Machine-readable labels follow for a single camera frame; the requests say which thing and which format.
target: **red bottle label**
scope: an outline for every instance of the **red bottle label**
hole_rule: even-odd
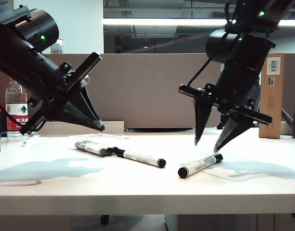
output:
[[[26,103],[6,103],[7,112],[20,124],[28,122],[28,107]],[[7,131],[19,131],[21,127],[7,117]]]

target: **floor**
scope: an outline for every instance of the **floor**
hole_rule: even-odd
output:
[[[91,218],[73,218],[72,231],[167,231],[163,215],[110,216],[107,225]]]

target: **green led light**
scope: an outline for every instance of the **green led light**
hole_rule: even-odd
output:
[[[264,14],[265,14],[264,11],[260,11],[260,12],[258,13],[258,17],[260,18],[260,17],[262,17]]]

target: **chair leg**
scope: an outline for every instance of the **chair leg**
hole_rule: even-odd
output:
[[[101,215],[100,216],[100,223],[102,225],[107,225],[109,222],[109,215]]]

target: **gray partition panel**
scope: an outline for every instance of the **gray partition panel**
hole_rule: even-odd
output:
[[[291,116],[295,112],[295,53],[284,54],[282,108]]]
[[[86,54],[47,55],[56,64],[68,61],[76,69]],[[124,121],[125,128],[193,128],[191,98],[178,93],[207,60],[206,54],[102,54],[90,72],[87,87],[97,113],[104,121]],[[192,84],[215,83],[220,64],[211,62]],[[220,122],[216,109],[208,127]]]

